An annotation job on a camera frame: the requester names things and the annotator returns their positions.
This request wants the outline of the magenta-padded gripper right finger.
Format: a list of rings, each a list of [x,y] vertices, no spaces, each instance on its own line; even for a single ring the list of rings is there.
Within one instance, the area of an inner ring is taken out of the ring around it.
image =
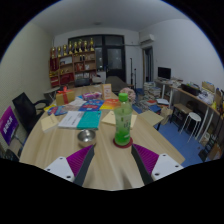
[[[137,144],[132,145],[131,153],[145,185],[182,169],[182,166],[166,153],[158,155]]]

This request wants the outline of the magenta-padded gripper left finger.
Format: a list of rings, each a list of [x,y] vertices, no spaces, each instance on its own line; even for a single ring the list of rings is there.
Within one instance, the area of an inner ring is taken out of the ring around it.
[[[58,157],[45,170],[78,186],[82,186],[93,156],[94,146],[90,145],[68,157]]]

